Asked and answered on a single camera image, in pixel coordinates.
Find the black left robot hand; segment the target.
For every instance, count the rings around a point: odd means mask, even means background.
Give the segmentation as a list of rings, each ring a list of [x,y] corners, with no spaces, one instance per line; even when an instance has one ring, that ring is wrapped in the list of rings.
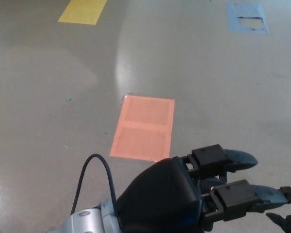
[[[257,163],[247,152],[218,144],[163,159],[139,174],[117,199],[120,228],[124,233],[204,233],[217,221],[287,204],[287,186],[227,181],[228,173]]]

